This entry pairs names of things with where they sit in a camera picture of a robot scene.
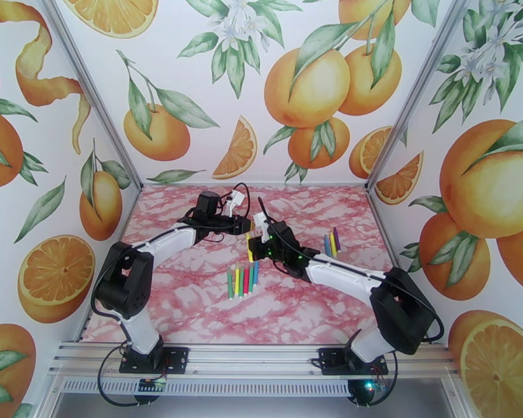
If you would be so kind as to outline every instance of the mounting plate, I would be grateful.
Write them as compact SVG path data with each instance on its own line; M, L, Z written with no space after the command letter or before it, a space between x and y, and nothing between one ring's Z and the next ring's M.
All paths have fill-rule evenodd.
M157 369L151 370L147 363L135 360L124 354L120 362L119 372L122 374L184 374L188 364L189 348L163 347L161 360Z
M384 356L378 356L373 362L363 362L353 356L352 360L345 359L343 348L318 349L321 373L325 376L371 376L388 374L388 366Z

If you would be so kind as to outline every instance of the wall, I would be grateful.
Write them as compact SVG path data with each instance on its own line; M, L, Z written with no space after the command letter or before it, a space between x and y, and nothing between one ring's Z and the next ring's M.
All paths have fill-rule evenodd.
M377 179L471 400L523 417L523 0L472 0Z
M363 182L373 160L355 169L351 152L393 124L451 2L135 0L122 17L114 1L55 1L145 183ZM301 46L314 63L297 64L289 103Z
M41 400L137 196L35 7L0 0L0 418Z

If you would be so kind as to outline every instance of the pink marble surface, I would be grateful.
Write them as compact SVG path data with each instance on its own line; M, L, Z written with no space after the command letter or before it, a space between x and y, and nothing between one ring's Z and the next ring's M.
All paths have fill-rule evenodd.
M150 238L195 206L203 189L219 194L228 186L145 187L123 237ZM301 245L324 251L324 234L334 226L347 263L388 270L391 262L362 187L250 187L250 216L284 219ZM237 213L245 211L245 203ZM360 300L332 288L279 273L261 261L259 284L241 299L228 299L227 267L248 264L245 235L221 243L201 242L161 264L153 274L148 303L153 324L172 343L345 343L373 319ZM123 341L118 325L92 315L82 341Z

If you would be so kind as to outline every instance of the chalk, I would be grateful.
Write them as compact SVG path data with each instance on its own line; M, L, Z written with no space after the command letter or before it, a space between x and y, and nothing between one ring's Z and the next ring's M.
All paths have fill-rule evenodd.
M240 270L238 265L234 266L234 296L238 296L238 291L240 288Z
M250 267L244 267L244 294L248 294L248 289L250 287Z
M238 285L238 296L244 296L244 267L240 266L240 284Z
M339 243L339 233L335 227L333 227L333 237L335 237L335 246L337 251L341 251L341 243Z
M333 232L329 232L329 245L331 246L331 254L333 255L333 258L337 258L337 247L335 247L335 237L333 236Z
M327 234L324 236L324 246L326 248L326 255L331 256L331 246L329 244L329 236Z
M232 286L232 270L230 267L227 270L227 285L229 287L229 299L232 299L234 296L234 287Z

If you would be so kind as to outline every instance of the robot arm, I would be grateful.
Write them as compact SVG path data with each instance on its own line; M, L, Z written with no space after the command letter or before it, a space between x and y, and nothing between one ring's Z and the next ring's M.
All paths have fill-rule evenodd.
M141 372L154 371L162 364L162 337L147 311L153 270L181 250L199 243L210 232L232 235L250 231L250 220L233 215L244 195L234 190L226 200L227 213L218 214L222 199L214 192L202 192L195 208L169 230L143 242L115 243L100 271L101 278L91 301L99 300L108 316L116 318L130 342L129 356Z
M434 309L404 270L382 272L343 263L300 246L284 221L270 224L269 220L265 212L254 216L262 231L248 242L255 261L280 262L295 278L332 287L372 307L376 323L359 331L346 346L345 360L351 369L394 350L416 352L434 320Z

